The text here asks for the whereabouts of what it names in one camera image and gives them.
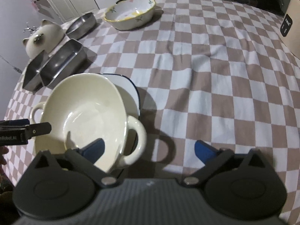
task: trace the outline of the cat ear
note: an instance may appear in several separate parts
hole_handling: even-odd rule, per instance
[[[28,40],[29,40],[29,38],[25,38],[25,39],[23,39],[23,41],[22,41],[22,42],[23,42],[23,45],[24,45],[24,46],[26,46],[26,45],[27,45],[27,42],[28,42]]]
[[[47,19],[43,19],[42,20],[42,26],[43,25],[53,25],[53,23],[51,21],[47,20]]]

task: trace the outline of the pink and white checkered fabric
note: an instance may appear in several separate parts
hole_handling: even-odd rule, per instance
[[[93,62],[87,72],[123,74],[138,87],[148,143],[129,175],[193,173],[204,165],[194,153],[196,140],[236,153],[258,148],[288,192],[280,217],[299,225],[300,60],[278,37],[282,18],[220,0],[156,1],[145,27],[117,31],[101,20],[81,40]],[[32,95],[22,90],[22,79],[5,119],[28,118],[51,93]],[[31,140],[6,155],[14,184],[32,153]]]

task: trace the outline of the white bowl with blue rim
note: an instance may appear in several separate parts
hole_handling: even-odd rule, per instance
[[[41,122],[52,125],[50,134],[35,138],[35,151],[48,149],[52,154],[60,154],[69,148],[84,148],[102,138],[105,151],[95,166],[110,173],[132,165],[145,150],[146,131],[137,118],[127,115],[125,105],[131,96],[127,94],[124,101],[120,91],[124,91],[123,95],[127,93],[105,75],[82,73],[64,79],[30,113],[34,123],[36,111],[42,109]],[[137,132],[138,142],[135,150],[126,155],[129,129]]]
[[[111,73],[103,73],[102,75],[108,78],[117,87],[124,102],[127,115],[140,119],[140,95],[134,83],[124,75]],[[136,146],[137,134],[135,131],[129,130],[124,154],[131,154],[135,150]],[[123,169],[116,169],[113,170],[111,174],[115,177],[119,177],[122,172]]]
[[[117,30],[131,30],[152,19],[155,5],[155,0],[119,0],[106,11],[104,20]]]

